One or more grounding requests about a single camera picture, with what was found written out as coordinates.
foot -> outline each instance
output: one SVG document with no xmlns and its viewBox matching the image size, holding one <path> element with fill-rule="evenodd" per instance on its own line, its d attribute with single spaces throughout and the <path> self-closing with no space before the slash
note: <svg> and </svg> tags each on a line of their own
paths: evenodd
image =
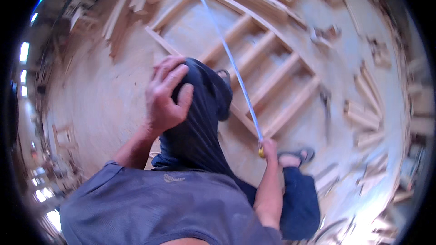
<svg viewBox="0 0 436 245">
<path fill-rule="evenodd" d="M 217 74 L 218 74 L 218 76 L 221 77 L 221 79 L 223 79 L 225 81 L 225 83 L 227 85 L 230 86 L 230 74 L 228 73 L 227 70 L 225 70 L 225 69 L 218 70 Z"/>
<path fill-rule="evenodd" d="M 306 159 L 307 150 L 301 150 L 300 155 Z M 299 167 L 301 165 L 301 159 L 292 154 L 283 154 L 279 157 L 279 164 L 282 167 Z"/>
</svg>

plywood floor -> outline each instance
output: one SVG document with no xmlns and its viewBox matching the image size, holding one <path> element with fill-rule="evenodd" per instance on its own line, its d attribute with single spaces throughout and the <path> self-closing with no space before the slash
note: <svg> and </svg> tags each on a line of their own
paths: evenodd
<svg viewBox="0 0 436 245">
<path fill-rule="evenodd" d="M 103 23 L 115 1 L 101 0 L 97 3 L 95 9 L 101 14 Z M 162 0 L 155 17 L 159 17 L 172 1 Z M 250 3 L 241 3 L 251 8 Z M 377 12 L 368 5 L 369 3 L 364 3 L 366 17 L 361 19 L 366 22 L 362 24 L 362 30 L 368 30 L 369 33 L 375 31 L 374 27 L 379 30 L 390 49 L 393 63 L 390 70 L 374 68 L 370 48 L 365 38 L 357 35 L 346 8 L 332 9 L 320 0 L 297 0 L 293 6 L 309 25 L 321 28 L 330 24 L 340 26 L 342 36 L 334 43 L 335 49 L 330 51 L 323 51 L 313 45 L 308 34 L 302 30 L 264 17 L 286 36 L 292 48 L 306 59 L 321 77 L 322 83 L 332 92 L 332 143 L 327 145 L 325 142 L 324 106 L 319 96 L 314 96 L 298 120 L 286 124 L 276 135 L 279 150 L 311 146 L 317 151 L 317 157 L 311 164 L 303 167 L 302 171 L 315 175 L 331 163 L 338 162 L 341 177 L 346 176 L 352 165 L 362 159 L 371 160 L 381 152 L 389 151 L 389 177 L 368 195 L 358 196 L 359 189 L 355 182 L 363 176 L 363 172 L 356 172 L 349 175 L 320 202 L 323 215 L 327 215 L 326 225 L 355 214 L 358 214 L 357 221 L 373 220 L 384 209 L 390 190 L 395 187 L 403 153 L 406 117 L 392 40 Z M 193 5 L 191 10 L 183 13 L 185 19 L 175 22 L 163 33 L 170 44 L 178 46 L 177 49 L 187 56 L 199 56 L 207 48 L 207 40 L 216 37 L 212 25 L 209 24 L 210 29 L 202 29 L 207 34 L 195 39 L 195 46 L 177 43 L 181 36 L 191 37 L 190 34 L 198 30 L 192 25 L 201 17 L 201 11 L 200 5 Z M 222 19 L 221 27 L 227 27 L 234 19 L 234 15 L 229 12 Z M 100 32 L 97 32 L 95 35 L 75 35 L 70 38 L 65 61 L 68 62 L 73 57 L 72 64 L 67 74 L 65 66 L 56 67 L 52 73 L 45 121 L 45 126 L 73 123 L 78 143 L 75 157 L 86 178 L 91 177 L 110 160 L 138 128 L 144 115 L 144 90 L 150 79 L 151 66 L 165 56 L 162 49 L 145 32 L 141 22 L 128 28 L 125 43 L 114 62 L 109 57 L 109 48 L 100 36 Z M 358 73 L 362 58 L 370 63 L 381 96 L 385 100 L 386 112 L 389 112 L 384 122 L 388 134 L 386 140 L 377 149 L 366 152 L 353 148 L 353 136 L 358 128 L 348 122 L 342 113 L 345 99 L 363 102 L 353 81 L 353 75 Z M 235 98 L 241 99 L 242 96 L 235 93 Z M 257 140 L 235 117 L 221 122 L 219 132 L 221 147 L 232 170 L 237 176 L 257 186 L 266 166 L 265 161 L 257 155 Z M 52 143 L 53 134 L 49 134 L 49 137 Z M 153 150 L 158 150 L 158 146 L 155 145 Z"/>
</svg>

person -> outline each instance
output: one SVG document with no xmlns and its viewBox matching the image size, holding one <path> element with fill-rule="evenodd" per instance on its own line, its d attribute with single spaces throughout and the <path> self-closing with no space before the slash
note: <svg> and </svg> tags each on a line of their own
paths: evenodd
<svg viewBox="0 0 436 245">
<path fill-rule="evenodd" d="M 61 206 L 68 244 L 282 244 L 317 231 L 313 178 L 298 169 L 313 150 L 277 154 L 274 140 L 262 140 L 266 170 L 257 189 L 227 164 L 217 135 L 232 100 L 227 71 L 166 57 L 145 99 L 138 131 Z M 161 153 L 145 171 L 157 137 Z"/>
</svg>

leg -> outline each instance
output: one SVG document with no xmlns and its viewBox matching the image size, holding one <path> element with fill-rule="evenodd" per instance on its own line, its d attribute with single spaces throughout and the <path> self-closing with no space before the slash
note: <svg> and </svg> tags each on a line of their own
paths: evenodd
<svg viewBox="0 0 436 245">
<path fill-rule="evenodd" d="M 233 174 L 218 142 L 218 121 L 229 116 L 232 90 L 203 63 L 187 58 L 185 64 L 189 72 L 174 90 L 172 99 L 176 102 L 181 86 L 190 83 L 194 86 L 192 105 L 183 123 L 160 136 L 161 154 L 153 159 L 152 165 L 169 171 L 193 168 L 226 174 L 253 203 L 255 188 Z"/>
<path fill-rule="evenodd" d="M 320 208 L 315 183 L 310 176 L 302 175 L 297 166 L 298 157 L 280 157 L 284 166 L 285 194 L 280 218 L 283 239 L 302 240 L 311 238 L 318 230 Z"/>
</svg>

hand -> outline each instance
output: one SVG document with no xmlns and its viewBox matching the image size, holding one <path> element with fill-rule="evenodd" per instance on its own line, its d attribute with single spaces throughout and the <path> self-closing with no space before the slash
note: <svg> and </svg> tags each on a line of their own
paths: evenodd
<svg viewBox="0 0 436 245">
<path fill-rule="evenodd" d="M 177 104 L 171 96 L 176 86 L 189 71 L 181 64 L 185 57 L 168 56 L 156 64 L 146 90 L 146 118 L 144 126 L 156 134 L 182 123 L 188 115 L 193 98 L 193 85 L 184 84 L 177 96 Z"/>
<path fill-rule="evenodd" d="M 277 158 L 277 142 L 273 139 L 263 139 L 260 142 L 267 163 L 279 163 Z"/>
</svg>

